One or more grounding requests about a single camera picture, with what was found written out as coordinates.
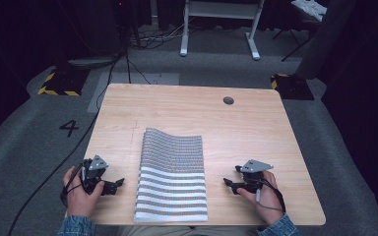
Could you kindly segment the black chair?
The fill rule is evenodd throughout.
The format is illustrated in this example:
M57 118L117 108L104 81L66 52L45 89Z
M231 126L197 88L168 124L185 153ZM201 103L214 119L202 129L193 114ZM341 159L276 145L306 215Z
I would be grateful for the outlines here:
M291 4L292 1L293 0L280 0L280 8L277 10L276 29L279 29L280 31L274 36L274 38L278 37L283 31L288 31L297 44L297 46L282 59L283 62L308 43L322 25L322 21L319 22L312 16L302 12ZM295 30L307 31L307 38L303 42L299 42L293 33Z

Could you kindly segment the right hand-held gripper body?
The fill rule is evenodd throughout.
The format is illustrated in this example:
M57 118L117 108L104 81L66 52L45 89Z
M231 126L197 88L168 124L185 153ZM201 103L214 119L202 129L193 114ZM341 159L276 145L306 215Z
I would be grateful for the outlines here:
M243 183L235 183L234 190L241 188L255 194L264 184L264 172L273 169L272 164L250 159L244 165L236 165L235 169L242 175Z

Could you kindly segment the white desk frame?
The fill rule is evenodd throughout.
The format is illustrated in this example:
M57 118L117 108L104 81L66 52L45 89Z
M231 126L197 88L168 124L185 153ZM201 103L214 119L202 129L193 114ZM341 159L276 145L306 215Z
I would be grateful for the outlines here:
M252 58L259 60L261 58L257 49L254 36L261 17L265 0L259 0L258 3L223 3L223 2L202 2L199 0L185 0L183 16L183 35L181 39L180 55L185 57L188 54L189 41L189 18L190 17L209 17L224 18L236 20L251 20L251 30L245 33Z

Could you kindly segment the person's left hand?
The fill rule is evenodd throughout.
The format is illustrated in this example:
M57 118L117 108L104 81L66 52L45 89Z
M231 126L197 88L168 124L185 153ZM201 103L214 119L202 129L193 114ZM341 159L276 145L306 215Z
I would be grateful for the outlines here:
M78 175L75 175L71 184L69 181L73 176L75 167L72 166L67 170L63 177L63 184L67 188L67 211L66 215L80 215L85 217L91 217L95 206L98 202L101 192L104 187L102 181L98 182L94 188L94 191L89 195L85 192L81 186L81 180Z

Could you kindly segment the person's right hand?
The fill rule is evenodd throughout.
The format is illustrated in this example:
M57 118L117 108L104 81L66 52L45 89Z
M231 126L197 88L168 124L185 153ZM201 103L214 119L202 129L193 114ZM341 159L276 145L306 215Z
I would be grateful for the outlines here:
M238 193L254 206L257 216L268 225L272 225L284 215L278 196L269 186L264 185L262 187L259 201L256 201L255 194L252 194L247 190L239 189Z

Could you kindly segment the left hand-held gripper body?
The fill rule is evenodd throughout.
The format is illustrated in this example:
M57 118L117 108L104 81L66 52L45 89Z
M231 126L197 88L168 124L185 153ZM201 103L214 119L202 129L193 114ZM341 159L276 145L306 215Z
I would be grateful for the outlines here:
M105 172L108 164L99 156L86 159L83 162L81 170L81 183L87 194L91 194L98 182L101 181L101 176Z

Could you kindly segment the black yellow striped stand base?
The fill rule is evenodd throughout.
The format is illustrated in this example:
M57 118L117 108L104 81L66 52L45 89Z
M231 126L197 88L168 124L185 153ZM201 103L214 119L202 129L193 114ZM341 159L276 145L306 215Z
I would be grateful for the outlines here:
M280 94L281 99L314 99L307 82L296 75L273 74L271 75L271 87Z
M82 88L89 75L89 70L71 69L61 71L53 69L46 77L38 94L81 96Z

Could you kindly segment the grey curtain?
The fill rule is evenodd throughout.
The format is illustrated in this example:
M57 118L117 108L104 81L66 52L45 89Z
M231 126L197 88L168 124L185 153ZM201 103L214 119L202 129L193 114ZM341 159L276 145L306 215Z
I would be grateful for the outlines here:
M307 50L295 71L301 80L317 77L331 49L339 38L356 4L356 0L331 0L322 24L310 40Z

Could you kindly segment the grey white striped cloth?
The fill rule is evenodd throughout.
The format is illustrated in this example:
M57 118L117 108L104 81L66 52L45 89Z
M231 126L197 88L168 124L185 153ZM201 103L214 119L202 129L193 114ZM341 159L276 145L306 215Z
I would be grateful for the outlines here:
M134 220L203 222L208 219L203 142L155 128L144 133Z

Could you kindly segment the white cloth with print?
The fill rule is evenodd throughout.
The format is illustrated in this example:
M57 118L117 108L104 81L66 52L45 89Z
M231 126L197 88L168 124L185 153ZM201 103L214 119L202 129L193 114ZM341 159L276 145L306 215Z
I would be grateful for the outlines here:
M327 12L327 8L315 0L293 0L291 4L319 22L323 20Z

